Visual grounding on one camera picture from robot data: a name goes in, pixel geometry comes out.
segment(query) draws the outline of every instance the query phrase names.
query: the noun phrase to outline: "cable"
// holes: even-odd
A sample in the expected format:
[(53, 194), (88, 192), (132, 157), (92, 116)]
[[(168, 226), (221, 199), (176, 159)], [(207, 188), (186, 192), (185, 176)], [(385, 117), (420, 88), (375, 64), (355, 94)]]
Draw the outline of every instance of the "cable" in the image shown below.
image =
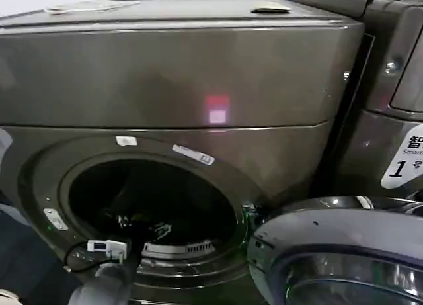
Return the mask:
[(63, 258), (63, 264), (64, 264), (64, 269), (67, 272), (74, 272), (74, 273), (82, 273), (82, 272), (87, 272), (90, 271), (92, 269), (95, 269), (96, 267), (98, 267), (99, 265), (105, 264), (105, 263), (119, 263), (119, 260), (113, 260), (113, 259), (107, 259), (107, 260), (103, 260), (103, 261), (98, 261), (96, 263), (90, 264), (86, 267), (83, 267), (82, 269), (72, 269), (69, 266), (69, 256), (72, 254), (72, 252), (77, 248), (77, 247), (85, 247), (85, 249), (87, 248), (87, 244), (88, 241), (83, 241), (83, 242), (79, 242), (76, 243), (74, 245), (72, 245), (66, 252), (65, 257)]

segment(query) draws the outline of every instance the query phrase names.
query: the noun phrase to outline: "round glass door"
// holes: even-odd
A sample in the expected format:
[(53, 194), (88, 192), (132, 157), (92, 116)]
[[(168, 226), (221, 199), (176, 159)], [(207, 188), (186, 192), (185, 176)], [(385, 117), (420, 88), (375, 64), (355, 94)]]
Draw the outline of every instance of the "round glass door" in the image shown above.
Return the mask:
[(249, 241), (256, 286), (272, 305), (423, 304), (423, 218), (404, 204), (296, 204)]
[(420, 304), (422, 272), (369, 257), (316, 253), (289, 271), (286, 304)]

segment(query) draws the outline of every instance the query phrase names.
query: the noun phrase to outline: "metallic gray surface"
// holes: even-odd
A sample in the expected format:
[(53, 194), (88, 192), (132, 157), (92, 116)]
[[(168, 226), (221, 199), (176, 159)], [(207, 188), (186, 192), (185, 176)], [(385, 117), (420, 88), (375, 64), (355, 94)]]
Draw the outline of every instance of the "metallic gray surface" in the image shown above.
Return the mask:
[[(294, 301), (294, 304), (376, 304), (377, 298), (372, 299), (370, 295), (367, 303), (360, 301), (357, 293), (363, 289), (358, 286), (360, 284), (388, 290), (390, 301), (383, 304), (423, 301), (423, 276), (417, 269), (423, 259), (421, 249), (417, 248), (423, 219), (392, 213), (402, 212), (406, 205), (418, 203), (376, 198), (374, 206), (379, 210), (369, 210), (357, 209), (357, 202), (354, 202), (354, 197), (339, 196), (332, 200), (330, 197), (305, 200), (298, 203), (293, 212), (287, 211), (272, 219), (254, 233), (248, 250), (250, 270), (270, 304), (285, 304), (275, 302), (274, 297), (281, 300), (291, 298), (290, 294), (303, 284), (317, 285), (317, 288), (305, 288), (307, 293), (303, 292), (300, 297), (297, 295), (290, 304)], [(326, 251), (311, 253), (307, 250), (307, 246), (316, 245), (327, 245)], [(337, 246), (350, 247), (350, 252), (336, 251)], [(295, 255), (278, 257), (293, 247), (304, 249)], [(416, 262), (417, 268), (411, 267), (413, 262)], [(283, 272), (288, 269), (289, 275), (283, 277)], [(328, 290), (322, 286), (323, 281), (328, 283)], [(353, 284), (342, 287), (340, 284), (330, 285), (334, 281)], [(287, 294), (284, 294), (284, 286), (288, 287)], [(405, 303), (398, 303), (398, 298), (390, 294), (392, 292), (405, 297)]]
[[(246, 0), (238, 1), (243, 7)], [(336, 114), (362, 25), (292, 7), (291, 16), (266, 15), (263, 24), (257, 19), (250, 27), (243, 20), (223, 21), (213, 9), (215, 19), (158, 22), (166, 28), (159, 30), (127, 30), (128, 21), (109, 31), (40, 29), (0, 36), (5, 65), (0, 79), (3, 74), (14, 79), (0, 85), (0, 123), (101, 128), (322, 123)], [(247, 8), (240, 10), (246, 17)], [(278, 26), (269, 27), (269, 21)], [(143, 22), (152, 24), (148, 17)], [(210, 22), (213, 28), (202, 28)], [(224, 115), (214, 120), (215, 111)]]
[[(289, 13), (263, 15), (251, 10), (267, 2), (283, 4), (291, 9)], [(139, 0), (137, 5), (122, 7), (113, 11), (72, 13), (72, 15), (51, 15), (44, 11), (13, 15), (0, 19), (0, 27), (64, 25), (81, 22), (122, 21), (172, 21), (206, 19), (345, 19), (342, 15), (317, 10), (284, 0)]]
[[(0, 187), (54, 251), (63, 257), (72, 243), (89, 236), (87, 229), (70, 220), (71, 216), (65, 213), (63, 220), (69, 231), (49, 231), (49, 223), (42, 210), (55, 208), (63, 211), (60, 190), (72, 182), (71, 175), (79, 169), (78, 165), (82, 168), (93, 165), (90, 158), (101, 155), (116, 159), (157, 154), (156, 160), (166, 161), (172, 157), (172, 163), (212, 182), (239, 209), (244, 205), (263, 203), (279, 206), (286, 200), (306, 197), (330, 127), (330, 122), (288, 128), (209, 130), (7, 127), (5, 129), (13, 134), (15, 142), (5, 157), (5, 173), (0, 174)], [(115, 136), (136, 136), (138, 146), (123, 148), (116, 143)], [(216, 161), (212, 166), (203, 165), (172, 151), (173, 144), (209, 154)], [(201, 277), (196, 277), (195, 273), (184, 279), (166, 277), (166, 273), (160, 277), (151, 276), (144, 269), (144, 275), (137, 280), (133, 297), (177, 304), (192, 304), (205, 298), (235, 304), (262, 301), (245, 265), (242, 238), (235, 238), (226, 255), (215, 257), (214, 263), (198, 266)]]
[(423, 80), (419, 72), (422, 69), (423, 39), (420, 38), (391, 101), (393, 107), (410, 112), (423, 112)]
[[(410, 75), (419, 74), (416, 61), (423, 19), (421, 0), (290, 0), (320, 9), (350, 15), (365, 24), (366, 33), (375, 37), (375, 44), (358, 88), (363, 108), (404, 120), (423, 120), (418, 109), (416, 89), (402, 90), (410, 85)], [(395, 72), (390, 65), (395, 64)]]
[(420, 122), (403, 121), (368, 111), (359, 113), (355, 130), (338, 154), (333, 191), (407, 198), (422, 188), (418, 177), (396, 189), (384, 189), (381, 179), (406, 133)]

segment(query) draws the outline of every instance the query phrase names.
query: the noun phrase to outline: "washing machine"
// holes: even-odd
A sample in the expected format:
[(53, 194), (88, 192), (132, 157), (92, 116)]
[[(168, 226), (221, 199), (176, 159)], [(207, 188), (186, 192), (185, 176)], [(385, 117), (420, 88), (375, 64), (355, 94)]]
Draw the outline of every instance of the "washing machine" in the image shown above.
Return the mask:
[(365, 24), (315, 190), (422, 200), (422, 0), (292, 1)]
[(134, 300), (263, 302), (247, 243), (263, 211), (306, 198), (363, 24), (283, 0), (131, 0), (0, 26), (0, 189), (57, 255), (153, 224)]

